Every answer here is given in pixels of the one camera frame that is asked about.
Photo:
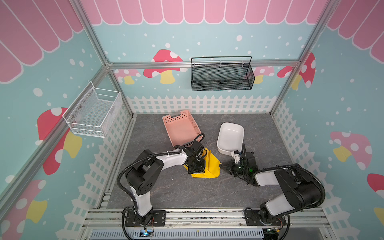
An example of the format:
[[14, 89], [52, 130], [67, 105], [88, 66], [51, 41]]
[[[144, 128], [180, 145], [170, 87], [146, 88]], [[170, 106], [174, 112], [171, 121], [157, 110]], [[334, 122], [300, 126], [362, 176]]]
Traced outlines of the yellow paper napkin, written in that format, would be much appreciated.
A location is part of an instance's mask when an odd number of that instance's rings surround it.
[[[219, 167], [219, 165], [221, 164], [221, 162], [213, 155], [211, 151], [209, 151], [207, 148], [205, 149], [208, 151], [207, 156], [205, 157], [205, 160], [206, 160], [205, 172], [200, 174], [189, 174], [193, 178], [213, 179], [213, 178], [217, 178], [220, 175], [221, 168]], [[187, 153], [187, 151], [190, 151], [190, 148], [184, 148], [184, 152]]]

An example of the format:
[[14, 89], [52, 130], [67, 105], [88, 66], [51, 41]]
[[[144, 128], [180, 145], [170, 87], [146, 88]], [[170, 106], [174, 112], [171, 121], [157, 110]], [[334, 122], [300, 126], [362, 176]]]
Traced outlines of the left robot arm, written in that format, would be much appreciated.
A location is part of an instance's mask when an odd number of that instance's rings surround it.
[[202, 145], [204, 137], [204, 133], [199, 134], [187, 144], [176, 145], [170, 152], [153, 153], [145, 150], [118, 174], [118, 187], [133, 201], [132, 207], [122, 211], [122, 227], [127, 226], [127, 221], [144, 228], [155, 223], [150, 191], [163, 170], [185, 166], [188, 174], [205, 172], [208, 151]]

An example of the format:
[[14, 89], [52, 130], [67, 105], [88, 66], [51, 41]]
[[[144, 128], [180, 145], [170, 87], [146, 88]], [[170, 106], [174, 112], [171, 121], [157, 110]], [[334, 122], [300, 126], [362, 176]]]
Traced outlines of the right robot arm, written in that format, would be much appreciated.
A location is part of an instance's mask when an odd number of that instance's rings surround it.
[[252, 152], [234, 152], [234, 159], [219, 167], [254, 187], [279, 186], [282, 194], [260, 205], [258, 210], [246, 208], [248, 226], [285, 224], [289, 214], [317, 208], [326, 198], [325, 187], [318, 177], [299, 164], [258, 169]]

